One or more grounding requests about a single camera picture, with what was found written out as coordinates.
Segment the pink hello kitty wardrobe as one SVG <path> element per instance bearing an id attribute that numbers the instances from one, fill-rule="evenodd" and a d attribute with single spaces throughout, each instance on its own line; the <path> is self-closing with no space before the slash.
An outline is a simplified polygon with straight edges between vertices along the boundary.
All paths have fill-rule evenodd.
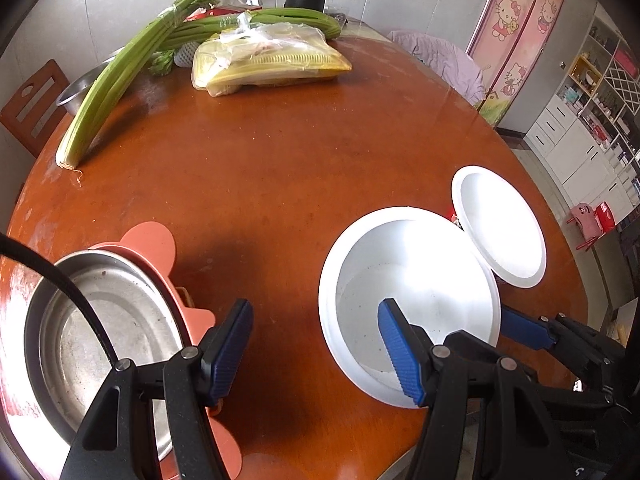
<path id="1" fill-rule="evenodd" d="M 469 55 L 483 73 L 476 108 L 495 127 L 520 92 L 552 32 L 564 0 L 488 0 Z"/>

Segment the brown wooden slat chair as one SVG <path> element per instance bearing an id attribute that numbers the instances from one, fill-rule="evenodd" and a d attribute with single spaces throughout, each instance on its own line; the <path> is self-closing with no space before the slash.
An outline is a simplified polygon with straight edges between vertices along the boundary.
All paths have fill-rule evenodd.
<path id="1" fill-rule="evenodd" d="M 45 62 L 18 88 L 1 110 L 1 123 L 34 157 L 38 157 L 66 115 L 55 104 L 68 79 L 55 60 Z"/>

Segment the yellow noodles plastic bag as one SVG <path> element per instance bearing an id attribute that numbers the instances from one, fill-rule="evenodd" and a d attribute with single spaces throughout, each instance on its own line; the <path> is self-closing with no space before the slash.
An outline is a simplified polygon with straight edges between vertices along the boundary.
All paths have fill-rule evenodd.
<path id="1" fill-rule="evenodd" d="M 191 82 L 216 98 L 245 86 L 288 86 L 351 70 L 349 60 L 328 45 L 319 29 L 288 23 L 245 25 L 200 44 Z"/>

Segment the white foam-netted fruit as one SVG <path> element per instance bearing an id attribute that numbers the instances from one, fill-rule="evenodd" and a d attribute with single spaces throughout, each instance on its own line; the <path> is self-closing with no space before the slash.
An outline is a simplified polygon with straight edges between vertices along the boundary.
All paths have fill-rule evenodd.
<path id="1" fill-rule="evenodd" d="M 190 41 L 183 44 L 174 55 L 175 66 L 181 68 L 191 68 L 196 50 L 200 44 L 197 41 Z"/>

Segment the celery bunch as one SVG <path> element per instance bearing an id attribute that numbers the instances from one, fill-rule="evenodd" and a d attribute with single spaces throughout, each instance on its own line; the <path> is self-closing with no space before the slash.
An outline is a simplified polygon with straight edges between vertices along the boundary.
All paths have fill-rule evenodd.
<path id="1" fill-rule="evenodd" d="M 55 152 L 55 163 L 75 170 L 111 111 L 162 43 L 195 10 L 214 0 L 176 0 L 116 54 L 90 87 Z"/>
<path id="2" fill-rule="evenodd" d="M 335 18 L 321 11 L 304 8 L 267 8 L 185 21 L 160 44 L 157 51 L 176 50 L 193 41 L 201 44 L 215 34 L 240 26 L 278 23 L 311 26 L 319 29 L 329 40 L 340 36 L 342 30 L 340 23 Z"/>

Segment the red white instant-noodle bowl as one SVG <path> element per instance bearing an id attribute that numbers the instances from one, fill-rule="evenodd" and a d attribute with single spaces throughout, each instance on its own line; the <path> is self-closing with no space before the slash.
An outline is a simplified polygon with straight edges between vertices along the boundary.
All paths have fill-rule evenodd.
<path id="1" fill-rule="evenodd" d="M 378 305 L 392 298 L 434 344 L 465 330 L 494 346 L 500 298 L 494 274 L 468 234 L 420 208 L 390 207 L 352 224 L 320 275 L 322 334 L 344 375 L 371 398 L 413 408 L 378 329 Z"/>

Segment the pink child stool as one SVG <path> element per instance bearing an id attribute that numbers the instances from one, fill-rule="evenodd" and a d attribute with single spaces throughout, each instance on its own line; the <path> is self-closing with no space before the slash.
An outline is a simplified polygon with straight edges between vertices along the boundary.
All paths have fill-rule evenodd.
<path id="1" fill-rule="evenodd" d="M 589 250 L 602 236 L 616 227 L 613 211 L 607 202 L 601 202 L 594 208 L 589 204 L 579 203 L 570 210 L 566 223 L 575 223 L 582 232 L 584 240 L 576 246 L 577 250 Z"/>

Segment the white shelf cabinet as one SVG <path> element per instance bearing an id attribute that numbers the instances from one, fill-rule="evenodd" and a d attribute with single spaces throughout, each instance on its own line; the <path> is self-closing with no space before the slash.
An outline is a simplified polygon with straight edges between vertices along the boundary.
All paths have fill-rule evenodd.
<path id="1" fill-rule="evenodd" d="M 602 6 L 525 142 L 567 203 L 639 206 L 639 61 Z"/>

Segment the steel mixing bowl far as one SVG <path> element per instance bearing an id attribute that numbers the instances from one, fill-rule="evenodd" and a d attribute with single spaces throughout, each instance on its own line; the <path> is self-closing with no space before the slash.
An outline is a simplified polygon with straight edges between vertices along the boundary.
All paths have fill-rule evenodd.
<path id="1" fill-rule="evenodd" d="M 70 116 L 75 116 L 93 83 L 111 62 L 109 58 L 71 82 L 56 98 L 55 105 L 64 108 Z"/>

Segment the pink cloth on chair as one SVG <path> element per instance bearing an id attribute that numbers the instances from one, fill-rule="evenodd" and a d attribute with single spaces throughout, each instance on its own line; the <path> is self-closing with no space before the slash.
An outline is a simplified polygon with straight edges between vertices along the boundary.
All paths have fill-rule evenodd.
<path id="1" fill-rule="evenodd" d="M 413 30 L 392 30 L 388 39 L 430 68 L 470 105 L 478 107 L 484 100 L 482 69 L 452 42 Z"/>

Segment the celery bunch front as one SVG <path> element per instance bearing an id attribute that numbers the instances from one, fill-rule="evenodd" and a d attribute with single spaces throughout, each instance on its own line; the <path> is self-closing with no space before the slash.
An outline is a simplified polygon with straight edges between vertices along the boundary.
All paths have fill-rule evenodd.
<path id="1" fill-rule="evenodd" d="M 55 163 L 75 170 L 111 111 L 162 43 L 195 10 L 214 0 L 176 0 L 116 54 L 90 87 L 55 152 Z"/>

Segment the celery bunch rear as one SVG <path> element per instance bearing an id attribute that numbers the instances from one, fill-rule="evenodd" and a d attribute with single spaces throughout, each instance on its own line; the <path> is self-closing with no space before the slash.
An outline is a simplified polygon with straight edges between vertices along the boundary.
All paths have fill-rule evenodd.
<path id="1" fill-rule="evenodd" d="M 340 36 L 342 30 L 340 23 L 335 18 L 321 11 L 304 8 L 267 8 L 185 21 L 160 44 L 157 51 L 176 50 L 193 41 L 201 44 L 215 34 L 240 26 L 278 23 L 311 26 L 319 29 L 329 40 Z"/>

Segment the orange bear-ear plastic plate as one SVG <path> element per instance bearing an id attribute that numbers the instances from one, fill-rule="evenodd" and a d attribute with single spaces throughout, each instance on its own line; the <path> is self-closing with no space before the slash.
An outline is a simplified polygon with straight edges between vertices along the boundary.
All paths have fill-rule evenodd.
<path id="1" fill-rule="evenodd" d="M 134 263 L 151 279 L 162 294 L 178 328 L 182 348 L 197 344 L 206 330 L 216 324 L 213 312 L 194 307 L 189 293 L 171 283 L 169 274 L 176 262 L 176 242 L 167 226 L 160 222 L 142 222 L 129 229 L 117 242 L 102 242 L 90 249 L 114 252 Z M 214 409 L 207 409 L 207 417 L 224 466 L 231 479 L 238 478 L 242 469 L 242 454 L 230 432 L 215 419 Z M 163 479 L 180 479 L 174 452 L 160 460 Z"/>

